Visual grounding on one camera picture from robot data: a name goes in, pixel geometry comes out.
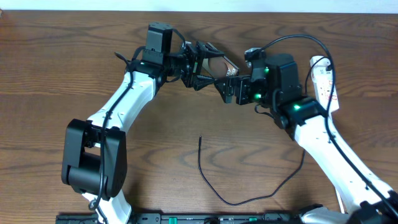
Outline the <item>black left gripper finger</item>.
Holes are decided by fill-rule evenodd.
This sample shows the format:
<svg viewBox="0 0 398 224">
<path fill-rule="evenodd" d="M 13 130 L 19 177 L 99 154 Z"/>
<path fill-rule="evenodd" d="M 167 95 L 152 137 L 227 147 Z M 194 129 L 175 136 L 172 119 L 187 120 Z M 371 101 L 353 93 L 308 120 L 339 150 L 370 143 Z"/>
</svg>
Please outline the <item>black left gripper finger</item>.
<svg viewBox="0 0 398 224">
<path fill-rule="evenodd" d="M 224 52 L 215 49 L 210 44 L 199 41 L 198 54 L 200 59 L 223 57 Z"/>
<path fill-rule="evenodd" d="M 203 75 L 197 75 L 195 77 L 195 91 L 199 91 L 204 87 L 211 84 L 218 84 L 226 80 L 226 77 L 223 78 L 213 78 Z"/>
</svg>

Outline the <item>white power strip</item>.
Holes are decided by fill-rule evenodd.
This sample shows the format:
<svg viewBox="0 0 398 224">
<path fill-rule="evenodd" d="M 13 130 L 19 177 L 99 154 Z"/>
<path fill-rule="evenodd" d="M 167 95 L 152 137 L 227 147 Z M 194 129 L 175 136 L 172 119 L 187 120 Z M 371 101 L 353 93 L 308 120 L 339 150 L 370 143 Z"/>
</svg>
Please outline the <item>white power strip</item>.
<svg viewBox="0 0 398 224">
<path fill-rule="evenodd" d="M 324 109 L 327 108 L 329 99 L 331 97 L 329 113 L 332 113 L 340 108 L 336 88 L 332 88 L 332 82 L 333 80 L 325 80 L 324 82 L 317 83 L 313 82 L 316 99 L 324 107 Z"/>
</svg>

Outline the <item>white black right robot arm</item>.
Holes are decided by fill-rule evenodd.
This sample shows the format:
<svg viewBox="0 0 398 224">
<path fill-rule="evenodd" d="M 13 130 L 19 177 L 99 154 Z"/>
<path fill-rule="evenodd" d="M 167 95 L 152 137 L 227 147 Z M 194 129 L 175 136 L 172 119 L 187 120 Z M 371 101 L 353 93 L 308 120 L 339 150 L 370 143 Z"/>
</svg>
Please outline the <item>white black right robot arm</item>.
<svg viewBox="0 0 398 224">
<path fill-rule="evenodd" d="M 249 76 L 228 77 L 238 100 L 269 108 L 280 129 L 308 152 L 341 197 L 346 212 L 312 205 L 290 223 L 397 223 L 397 192 L 376 176 L 339 134 L 332 112 L 338 110 L 335 69 L 330 56 L 314 56 L 307 77 L 316 97 L 298 81 L 297 65 L 289 54 L 266 57 L 263 50 L 245 52 Z"/>
</svg>

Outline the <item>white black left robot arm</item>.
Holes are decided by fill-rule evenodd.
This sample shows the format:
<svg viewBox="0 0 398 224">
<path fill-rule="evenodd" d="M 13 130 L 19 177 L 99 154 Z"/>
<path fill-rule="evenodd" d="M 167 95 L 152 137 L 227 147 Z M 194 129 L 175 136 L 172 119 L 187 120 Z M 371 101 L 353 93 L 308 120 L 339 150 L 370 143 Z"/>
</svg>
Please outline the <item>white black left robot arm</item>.
<svg viewBox="0 0 398 224">
<path fill-rule="evenodd" d="M 172 35 L 177 33 L 169 24 L 151 22 L 146 44 L 132 58 L 115 54 L 125 63 L 125 71 L 113 96 L 88 119 L 73 119 L 66 128 L 62 182 L 89 201 L 100 223 L 127 223 L 132 215 L 122 191 L 127 174 L 126 135 L 141 109 L 164 83 L 182 80 L 195 90 L 213 83 L 200 74 L 203 61 L 224 53 L 210 44 L 186 40 L 172 52 Z"/>
</svg>

